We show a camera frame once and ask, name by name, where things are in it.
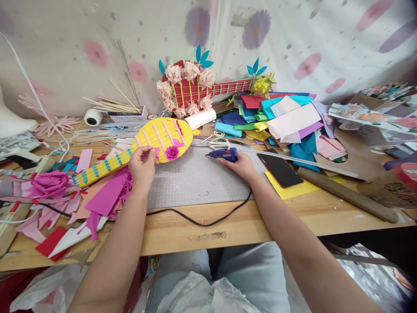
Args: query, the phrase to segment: floral fabric backdrop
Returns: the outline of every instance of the floral fabric backdrop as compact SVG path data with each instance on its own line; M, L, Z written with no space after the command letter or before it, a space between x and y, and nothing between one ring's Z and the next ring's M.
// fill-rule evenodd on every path
M248 76L247 65L276 72L275 91L312 92L332 103L377 83L417 74L417 14L412 0L4 0L0 31L18 52L42 99L58 115L82 116L82 96L123 101L120 38L139 100L162 109L158 69L210 49L216 81ZM0 37L0 84L7 106L29 87Z

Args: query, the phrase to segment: black power cord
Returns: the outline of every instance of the black power cord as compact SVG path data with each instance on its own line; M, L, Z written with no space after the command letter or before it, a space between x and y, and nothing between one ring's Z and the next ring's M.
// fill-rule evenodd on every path
M225 220L225 219L227 219L229 216L231 216L231 215L233 214L233 212L235 212L237 209L239 209L239 208L241 208L242 206L244 206L244 205L245 205L245 204L249 201L249 198L251 197L251 195L252 195L252 189L250 189L249 194L248 194L248 197L246 198L246 200L245 200L245 201L243 201L241 204L239 204L236 208L234 208L232 211L230 211L227 215L225 215L225 216L223 216L223 217L219 218L217 221L214 221L214 222L212 222L212 223L210 223L210 224L201 224L201 223L199 223L199 222L196 222L196 221L194 221L192 218L190 218L190 217L186 216L184 213L181 213L180 211L177 211L177 210L175 210L175 209L171 209L171 208L168 208L168 209L162 209L162 210L159 210L159 211L155 211L155 212L147 213L147 214L146 214L146 216L155 215L155 214L159 214L159 213L163 213L163 212L167 212L167 211L173 211L173 212L175 212L175 213L177 213L177 214L181 215L182 217L184 217L186 220L189 220L191 223L193 223L193 224L195 224L195 225L198 225L198 226L201 226L201 227L210 227L210 226L213 226L213 225L215 225L215 224L220 223L221 221L224 221L224 220ZM52 210L52 211L54 211L54 212L57 212L57 213L59 213L59 214L61 214L61 215L64 215L64 216L66 216L66 217L68 217L68 218L71 218L71 216L72 216L71 214L68 214L68 213L62 212L62 211L60 211L60 210L58 210L58 209L55 209L53 206L50 206L49 204L42 203L42 202L40 202L39 204L40 204L40 205L43 205L43 206L45 206L45 207L47 207L48 209L51 209L51 210ZM78 219L78 220L76 220L76 221L77 221L77 222L84 223L86 220ZM108 222L108 223L114 223L114 222L115 222L115 220L108 220L107 222Z

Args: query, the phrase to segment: scissors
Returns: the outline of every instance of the scissors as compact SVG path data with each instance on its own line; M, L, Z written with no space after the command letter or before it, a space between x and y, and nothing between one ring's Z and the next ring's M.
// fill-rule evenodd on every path
M226 138L220 137L215 138L212 141L201 144L201 145L191 145L192 147L209 147L212 150L219 150L219 149L230 149L230 143Z

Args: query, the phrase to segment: hot glue gun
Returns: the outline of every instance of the hot glue gun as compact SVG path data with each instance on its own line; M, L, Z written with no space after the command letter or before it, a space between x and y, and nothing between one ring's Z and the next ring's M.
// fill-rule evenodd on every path
M206 156L212 158L222 158L234 163L238 160L238 150L234 147L230 149L219 149L206 154Z

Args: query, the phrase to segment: hand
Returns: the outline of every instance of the hand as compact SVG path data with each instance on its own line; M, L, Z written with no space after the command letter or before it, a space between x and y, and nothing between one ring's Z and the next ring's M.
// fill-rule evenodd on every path
M243 152L238 152L238 160L235 163L227 161L225 159L221 160L221 162L224 165L230 167L232 170L234 170L248 183L250 183L251 180L258 176L258 172L253 167L251 158Z
M155 149L149 146L139 147L129 161L129 170L133 178L133 187L149 192L155 176Z

